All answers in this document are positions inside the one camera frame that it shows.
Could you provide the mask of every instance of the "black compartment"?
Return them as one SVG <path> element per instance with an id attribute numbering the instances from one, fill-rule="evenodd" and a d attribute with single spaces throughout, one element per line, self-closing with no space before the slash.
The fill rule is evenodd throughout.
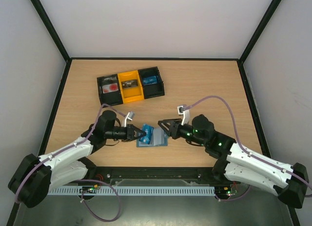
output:
<path id="1" fill-rule="evenodd" d="M 164 83 L 161 80 L 158 67 L 140 69 L 138 70 L 138 74 L 143 87 L 144 99 L 165 95 Z M 156 76 L 157 83 L 143 85 L 143 79 L 150 76 Z"/>
<path id="2" fill-rule="evenodd" d="M 108 79 L 110 78 L 116 78 L 115 81 L 112 81 L 112 83 L 116 83 L 118 86 L 118 90 L 114 92 L 103 92 L 103 86 L 109 84 Z M 110 75 L 110 76 L 102 76 L 97 78 L 97 90 L 98 90 L 98 96 L 101 104 L 107 103 L 108 105 L 119 105 L 123 104 L 122 97 L 121 97 L 121 91 L 120 91 L 120 85 L 118 81 L 118 75 Z"/>

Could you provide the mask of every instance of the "wooden table surface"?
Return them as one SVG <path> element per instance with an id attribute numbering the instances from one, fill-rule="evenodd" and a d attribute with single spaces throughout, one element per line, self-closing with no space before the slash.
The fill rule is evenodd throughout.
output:
<path id="1" fill-rule="evenodd" d="M 73 142 L 94 122 L 100 107 L 97 77 L 154 66 L 164 81 L 165 96 L 115 106 L 125 114 L 134 111 L 135 126 L 157 127 L 159 120 L 179 117 L 178 105 L 218 95 L 233 110 L 242 143 L 261 153 L 236 61 L 205 60 L 73 60 L 46 153 Z M 191 109 L 191 119 L 199 114 L 212 121 L 217 131 L 235 138 L 230 114 L 221 101 L 208 99 Z M 120 142 L 88 158 L 97 166 L 111 167 L 212 167 L 216 161 L 204 148 L 190 146 L 183 138 L 170 138 L 168 146 L 155 148 L 137 148 L 136 141 Z"/>

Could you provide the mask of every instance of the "blue and grey object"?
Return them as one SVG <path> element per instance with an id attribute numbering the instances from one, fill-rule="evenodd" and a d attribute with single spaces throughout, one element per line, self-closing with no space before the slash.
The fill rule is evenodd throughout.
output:
<path id="1" fill-rule="evenodd" d="M 144 124 L 142 127 L 142 131 L 146 132 L 146 135 L 145 137 L 140 138 L 139 141 L 145 144 L 150 144 L 153 130 L 154 130 L 154 127 Z"/>
<path id="2" fill-rule="evenodd" d="M 136 147 L 165 147 L 168 145 L 168 136 L 167 134 L 165 134 L 164 130 L 160 127 L 154 128 L 150 140 L 151 140 L 150 144 L 145 144 L 140 142 L 138 139 L 136 141 Z"/>
<path id="3" fill-rule="evenodd" d="M 157 83 L 157 77 L 156 76 L 149 76 L 143 78 L 143 85 L 151 85 Z"/>

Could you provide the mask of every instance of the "metal floor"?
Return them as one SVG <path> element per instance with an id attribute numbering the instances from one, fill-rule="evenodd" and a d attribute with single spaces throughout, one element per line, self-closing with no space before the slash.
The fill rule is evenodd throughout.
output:
<path id="1" fill-rule="evenodd" d="M 233 202 L 202 196 L 122 196 L 122 215 L 110 226 L 291 226 L 287 207 L 252 189 Z M 104 219 L 117 212 L 114 196 L 96 196 L 91 209 Z M 21 205 L 15 226 L 101 226 L 77 196 L 47 196 L 37 207 Z"/>

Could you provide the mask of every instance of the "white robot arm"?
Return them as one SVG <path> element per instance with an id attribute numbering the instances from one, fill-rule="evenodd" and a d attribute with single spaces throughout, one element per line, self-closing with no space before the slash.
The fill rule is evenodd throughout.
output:
<path id="1" fill-rule="evenodd" d="M 95 126 L 90 125 L 69 145 L 39 157 L 26 156 L 13 175 L 9 189 L 27 207 L 34 207 L 57 187 L 82 178 L 92 179 L 96 165 L 86 157 L 105 146 L 107 139 L 128 142 L 146 135 L 134 125 L 127 124 L 133 117 L 134 113 L 129 112 L 121 125 L 116 113 L 106 110 Z"/>
<path id="2" fill-rule="evenodd" d="M 302 208 L 307 185 L 293 175 L 309 182 L 305 166 L 284 164 L 239 144 L 216 131 L 214 124 L 202 114 L 189 125 L 190 112 L 183 108 L 185 105 L 178 106 L 178 114 L 183 119 L 161 120 L 158 125 L 173 139 L 185 138 L 190 145 L 203 146 L 210 156 L 216 158 L 212 171 L 215 179 L 256 186 L 291 207 Z"/>

